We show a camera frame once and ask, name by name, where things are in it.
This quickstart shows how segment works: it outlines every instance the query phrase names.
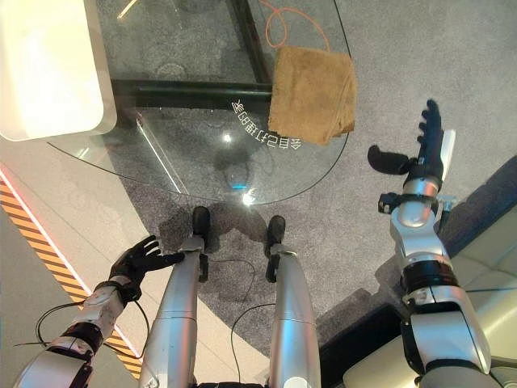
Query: orange cable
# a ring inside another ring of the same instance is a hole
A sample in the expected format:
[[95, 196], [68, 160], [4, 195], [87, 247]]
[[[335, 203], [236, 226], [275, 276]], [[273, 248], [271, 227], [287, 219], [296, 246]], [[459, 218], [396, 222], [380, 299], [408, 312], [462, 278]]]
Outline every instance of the orange cable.
[[[288, 39], [288, 27], [287, 27], [287, 24], [285, 22], [285, 19], [284, 17], [282, 16], [282, 12], [292, 12], [294, 14], [298, 14], [302, 17], [304, 17], [305, 19], [307, 19], [310, 23], [313, 24], [313, 26], [318, 30], [318, 32], [320, 33], [320, 35], [323, 37], [323, 40], [325, 41], [325, 44], [326, 44], [326, 51], [330, 52], [330, 43], [329, 43], [329, 40], [327, 39], [324, 31], [322, 30], [322, 28], [320, 27], [320, 25], [313, 19], [311, 19], [307, 14], [305, 14], [304, 12], [296, 9], [296, 8], [291, 8], [291, 7], [288, 7], [288, 6], [283, 6], [281, 8], [275, 8], [274, 6], [272, 6], [269, 2], [267, 2], [266, 0], [259, 0], [264, 6], [267, 6], [268, 8], [271, 8], [271, 10], [273, 11], [273, 13], [271, 13], [271, 15], [269, 15], [269, 17], [267, 18], [267, 21], [266, 21], [266, 31], [265, 31], [265, 35], [266, 35], [266, 41], [267, 41], [267, 44], [269, 44], [272, 48], [276, 49], [278, 47], [281, 47], [284, 45], [285, 41]], [[273, 20], [274, 17], [277, 17], [279, 18], [280, 22], [282, 23], [282, 25], [284, 26], [284, 38], [279, 42], [279, 43], [276, 43], [276, 44], [273, 44], [271, 42], [271, 39], [269, 37], [269, 28], [271, 26], [271, 21]]]

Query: white surface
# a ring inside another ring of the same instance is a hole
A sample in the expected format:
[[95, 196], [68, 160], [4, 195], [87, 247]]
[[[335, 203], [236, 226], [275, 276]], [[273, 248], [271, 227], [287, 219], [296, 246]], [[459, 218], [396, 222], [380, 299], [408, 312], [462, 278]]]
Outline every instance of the white surface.
[[12, 141], [116, 123], [92, 0], [0, 0], [0, 134]]

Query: silver robot leg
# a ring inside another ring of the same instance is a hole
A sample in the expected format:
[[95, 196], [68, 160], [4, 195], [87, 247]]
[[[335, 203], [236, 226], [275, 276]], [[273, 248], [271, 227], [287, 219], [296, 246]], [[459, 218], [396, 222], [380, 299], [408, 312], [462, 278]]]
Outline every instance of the silver robot leg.
[[204, 241], [188, 238], [174, 266], [145, 349], [139, 387], [188, 388], [195, 382], [197, 287]]
[[271, 341], [270, 388], [320, 388], [320, 358], [313, 305], [296, 253], [274, 244], [276, 308]]

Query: black cable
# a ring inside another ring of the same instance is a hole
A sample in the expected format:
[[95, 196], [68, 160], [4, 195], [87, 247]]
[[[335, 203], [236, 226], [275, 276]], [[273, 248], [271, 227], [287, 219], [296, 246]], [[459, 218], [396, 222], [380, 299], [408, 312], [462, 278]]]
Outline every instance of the black cable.
[[13, 348], [16, 348], [17, 346], [25, 346], [25, 345], [41, 345], [41, 342], [22, 342], [21, 344], [14, 344]]
[[41, 337], [41, 324], [43, 323], [43, 321], [51, 314], [53, 313], [54, 311], [58, 311], [58, 310], [61, 310], [61, 309], [64, 309], [66, 307], [72, 307], [72, 306], [80, 306], [82, 305], [84, 301], [80, 301], [80, 302], [75, 302], [75, 303], [65, 303], [64, 305], [59, 305], [59, 306], [55, 306], [53, 307], [52, 309], [50, 310], [47, 310], [45, 311], [41, 316], [40, 318], [38, 319], [38, 322], [36, 322], [36, 338], [38, 339], [38, 341], [40, 342], [40, 345], [45, 348], [45, 346], [47, 346], [47, 342], [43, 341], [43, 338]]
[[[149, 320], [147, 319], [147, 314], [145, 313], [144, 309], [142, 308], [141, 304], [138, 303], [137, 301], [134, 301], [135, 304], [137, 305], [138, 307], [138, 310], [140, 310], [140, 312], [142, 313], [142, 315], [144, 316], [144, 320], [145, 320], [145, 328], [147, 329], [147, 336], [145, 338], [145, 342], [144, 342], [144, 347], [142, 348], [142, 351], [141, 351], [141, 356], [140, 357], [137, 357], [135, 356], [134, 354], [130, 354], [130, 353], [126, 353], [126, 352], [122, 352], [121, 350], [115, 348], [114, 346], [111, 346], [110, 344], [106, 344], [104, 343], [103, 346], [107, 347], [107, 348], [110, 348], [111, 350], [113, 350], [114, 352], [117, 352], [119, 354], [121, 354], [122, 356], [126, 356], [126, 357], [129, 357], [129, 358], [132, 358], [133, 360], [140, 360], [143, 356], [144, 356], [144, 351], [145, 351], [145, 347], [147, 346], [147, 341], [149, 339], [149, 334], [151, 332], [150, 330], [150, 325], [149, 325]], [[66, 307], [72, 307], [72, 306], [80, 306], [84, 303], [84, 301], [80, 301], [80, 302], [75, 302], [75, 303], [66, 303], [64, 305], [59, 305], [59, 306], [55, 306], [53, 307], [52, 309], [50, 310], [47, 310], [45, 311], [41, 316], [40, 318], [38, 319], [37, 323], [36, 323], [36, 338], [38, 339], [38, 342], [26, 342], [24, 344], [16, 344], [14, 346], [22, 346], [22, 345], [33, 345], [33, 344], [40, 344], [43, 348], [45, 348], [49, 342], [46, 342], [43, 340], [43, 337], [41, 335], [41, 325], [43, 324], [43, 321], [53, 312], [55, 311], [58, 311], [58, 310], [61, 310], [61, 309], [64, 309]]]
[[466, 289], [466, 293], [486, 293], [486, 292], [493, 292], [493, 291], [512, 291], [514, 289], [517, 289], [517, 287], [501, 287], [501, 288], [495, 288], [495, 289]]
[[255, 282], [255, 274], [256, 274], [256, 270], [255, 270], [255, 266], [253, 265], [253, 263], [251, 263], [250, 261], [248, 260], [244, 260], [244, 259], [226, 259], [226, 260], [214, 260], [214, 259], [210, 259], [210, 261], [212, 263], [229, 263], [229, 262], [242, 262], [242, 263], [246, 263], [248, 264], [250, 267], [251, 267], [251, 270], [253, 271], [253, 276], [251, 277], [251, 282], [250, 282], [250, 285], [248, 286], [248, 290], [246, 291], [246, 293], [244, 294], [244, 298], [241, 300], [241, 303], [245, 302], [246, 299], [248, 298], [248, 295], [250, 294], [250, 291], [251, 291], [251, 286], [253, 286], [253, 283]]
[[334, 6], [336, 7], [336, 12], [339, 17], [339, 24], [341, 24], [341, 29], [343, 30], [343, 35], [345, 37], [345, 43], [347, 44], [348, 55], [352, 58], [352, 53], [350, 52], [350, 46], [348, 45], [347, 33], [345, 32], [345, 27], [343, 26], [343, 21], [341, 20], [341, 14], [339, 13], [338, 3], [334, 0]]
[[147, 336], [145, 337], [144, 347], [142, 348], [142, 351], [140, 353], [141, 354], [140, 357], [137, 357], [134, 354], [122, 352], [121, 350], [115, 348], [114, 346], [111, 346], [110, 344], [104, 343], [103, 345], [106, 348], [110, 348], [113, 352], [117, 352], [117, 353], [119, 353], [122, 356], [126, 356], [126, 357], [129, 357], [129, 358], [132, 358], [133, 360], [140, 360], [144, 356], [145, 348], [147, 347], [147, 341], [149, 340], [149, 334], [150, 334], [151, 330], [149, 328], [149, 320], [147, 319], [147, 314], [144, 312], [144, 309], [142, 308], [140, 303], [138, 303], [137, 301], [134, 301], [134, 302], [137, 305], [137, 307], [140, 310], [140, 312], [142, 313], [142, 315], [144, 316], [145, 327], [147, 329]]
[[237, 366], [237, 375], [239, 376], [239, 384], [241, 383], [241, 370], [239, 369], [239, 363], [237, 362], [237, 355], [235, 354], [235, 348], [233, 347], [233, 333], [235, 332], [235, 325], [237, 325], [237, 323], [241, 320], [241, 318], [244, 315], [246, 315], [247, 313], [249, 313], [250, 311], [258, 309], [260, 307], [274, 306], [275, 304], [276, 303], [266, 303], [263, 305], [256, 305], [256, 306], [250, 307], [249, 309], [245, 310], [241, 315], [239, 315], [238, 318], [235, 319], [235, 321], [233, 322], [232, 331], [229, 335], [229, 342], [232, 345], [233, 359], [235, 360], [235, 365]]

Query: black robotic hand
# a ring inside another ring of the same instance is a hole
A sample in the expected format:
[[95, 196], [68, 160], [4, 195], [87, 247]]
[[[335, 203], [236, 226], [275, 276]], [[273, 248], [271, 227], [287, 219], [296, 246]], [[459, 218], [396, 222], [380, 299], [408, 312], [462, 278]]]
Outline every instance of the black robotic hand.
[[140, 284], [145, 273], [156, 271], [183, 261], [182, 252], [161, 255], [156, 236], [150, 235], [134, 247], [129, 248], [111, 266], [110, 279], [114, 276], [126, 276], [130, 282], [122, 287], [124, 303], [138, 300], [141, 296]]

